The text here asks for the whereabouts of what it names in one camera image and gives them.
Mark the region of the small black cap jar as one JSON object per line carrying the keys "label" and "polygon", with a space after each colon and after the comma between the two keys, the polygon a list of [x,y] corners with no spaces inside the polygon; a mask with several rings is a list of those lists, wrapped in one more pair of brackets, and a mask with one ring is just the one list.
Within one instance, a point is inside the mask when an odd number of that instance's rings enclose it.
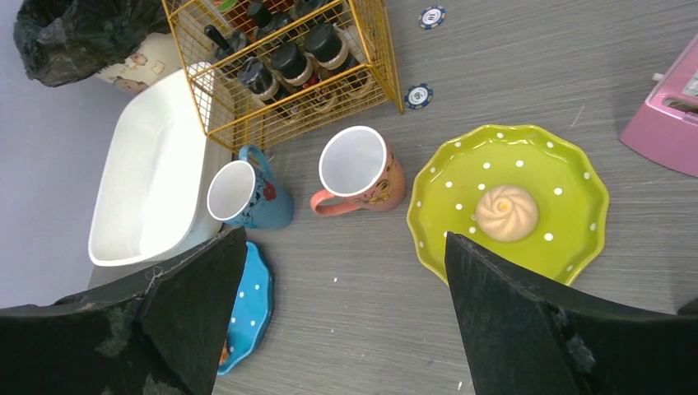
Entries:
{"label": "small black cap jar", "polygon": [[[332,77],[361,65],[351,52],[349,44],[327,22],[319,23],[309,30],[304,46],[319,66]],[[338,85],[350,97],[360,98],[372,90],[374,83],[368,72],[359,71],[339,80]]]}

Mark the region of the small dark pepper bottle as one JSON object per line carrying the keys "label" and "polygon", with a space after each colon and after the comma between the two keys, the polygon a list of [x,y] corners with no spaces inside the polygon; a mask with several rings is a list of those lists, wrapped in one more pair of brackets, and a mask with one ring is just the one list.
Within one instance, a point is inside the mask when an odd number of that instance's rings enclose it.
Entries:
{"label": "small dark pepper bottle", "polygon": [[310,90],[309,105],[316,112],[328,112],[338,103],[337,95],[329,88],[319,88],[323,78],[295,42],[281,44],[272,53],[271,64],[287,83],[299,91]]}

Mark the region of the sauce bottle yellow cap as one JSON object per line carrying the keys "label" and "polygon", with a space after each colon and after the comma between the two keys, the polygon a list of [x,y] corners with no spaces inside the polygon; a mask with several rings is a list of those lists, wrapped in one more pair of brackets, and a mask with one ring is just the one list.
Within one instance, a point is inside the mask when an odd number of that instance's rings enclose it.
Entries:
{"label": "sauce bottle yellow cap", "polygon": [[227,13],[233,9],[238,0],[212,0],[213,6],[221,13]]}

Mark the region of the dark spice bottle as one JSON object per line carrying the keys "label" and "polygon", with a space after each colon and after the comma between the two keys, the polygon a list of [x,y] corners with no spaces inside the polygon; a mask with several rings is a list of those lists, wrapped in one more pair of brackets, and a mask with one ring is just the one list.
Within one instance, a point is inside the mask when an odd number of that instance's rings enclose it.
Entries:
{"label": "dark spice bottle", "polygon": [[291,96],[291,92],[258,58],[247,58],[239,70],[237,78],[239,83],[264,105],[274,105]]}

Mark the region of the white shaker bottle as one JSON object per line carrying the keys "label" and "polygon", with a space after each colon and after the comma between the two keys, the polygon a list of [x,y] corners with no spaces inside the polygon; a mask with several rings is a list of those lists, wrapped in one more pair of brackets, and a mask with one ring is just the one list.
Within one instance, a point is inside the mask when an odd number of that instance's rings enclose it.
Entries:
{"label": "white shaker bottle", "polygon": [[[291,16],[294,20],[299,20],[300,18],[316,12],[321,7],[329,4],[330,0],[298,0],[294,3],[291,8]],[[343,12],[343,4],[339,3],[333,8],[318,14],[314,20],[317,22],[331,21],[334,17],[340,16]]]}

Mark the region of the blue polka dot plate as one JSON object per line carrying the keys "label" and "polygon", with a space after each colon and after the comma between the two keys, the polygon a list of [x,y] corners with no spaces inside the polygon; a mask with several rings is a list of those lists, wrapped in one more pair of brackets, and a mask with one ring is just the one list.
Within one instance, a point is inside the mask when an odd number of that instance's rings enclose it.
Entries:
{"label": "blue polka dot plate", "polygon": [[275,286],[272,267],[250,241],[244,271],[228,323],[225,351],[217,373],[230,373],[261,344],[272,319]]}

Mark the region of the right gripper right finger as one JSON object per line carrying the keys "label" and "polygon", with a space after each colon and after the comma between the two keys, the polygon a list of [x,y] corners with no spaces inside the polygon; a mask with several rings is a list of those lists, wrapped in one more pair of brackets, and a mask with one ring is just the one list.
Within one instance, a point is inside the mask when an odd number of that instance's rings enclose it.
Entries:
{"label": "right gripper right finger", "polygon": [[445,267],[478,394],[694,394],[697,305],[586,294],[449,233]]}

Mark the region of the brown spice jar black cap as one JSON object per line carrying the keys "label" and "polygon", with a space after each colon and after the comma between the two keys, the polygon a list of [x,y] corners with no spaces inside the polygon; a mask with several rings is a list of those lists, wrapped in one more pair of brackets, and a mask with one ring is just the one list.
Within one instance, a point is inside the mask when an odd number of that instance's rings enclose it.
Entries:
{"label": "brown spice jar black cap", "polygon": [[261,1],[252,1],[247,7],[247,16],[254,22],[254,38],[260,41],[270,34],[290,25],[292,17],[287,12],[271,12]]}

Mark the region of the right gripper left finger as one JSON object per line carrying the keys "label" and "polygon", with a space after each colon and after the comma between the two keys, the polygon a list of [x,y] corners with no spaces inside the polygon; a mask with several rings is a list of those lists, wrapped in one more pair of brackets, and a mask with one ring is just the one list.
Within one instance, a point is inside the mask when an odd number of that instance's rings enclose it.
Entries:
{"label": "right gripper left finger", "polygon": [[3,309],[2,393],[211,393],[246,253],[230,228],[54,304]]}

